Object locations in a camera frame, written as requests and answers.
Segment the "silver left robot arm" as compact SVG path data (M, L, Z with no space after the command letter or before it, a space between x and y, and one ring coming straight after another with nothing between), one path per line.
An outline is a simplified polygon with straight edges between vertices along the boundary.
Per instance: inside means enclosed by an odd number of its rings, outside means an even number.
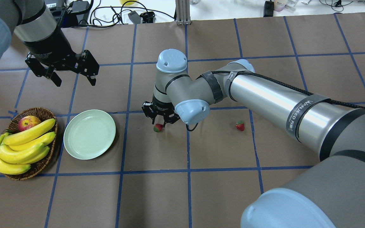
M62 80L56 71L72 71L96 85L99 64L89 50L75 53L62 32L62 23L87 13L90 8L65 9L57 20L44 0L0 0L0 59L15 34L29 53L26 65L37 77L45 77L57 87Z

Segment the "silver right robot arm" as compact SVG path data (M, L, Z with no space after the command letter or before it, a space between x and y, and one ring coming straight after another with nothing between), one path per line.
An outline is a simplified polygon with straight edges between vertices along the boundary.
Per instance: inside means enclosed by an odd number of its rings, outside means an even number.
M153 121L197 124L210 105L229 97L315 151L320 163L263 193L241 216L242 228L365 228L365 107L313 94L255 73L245 59L187 74L187 58L167 49L158 56Z

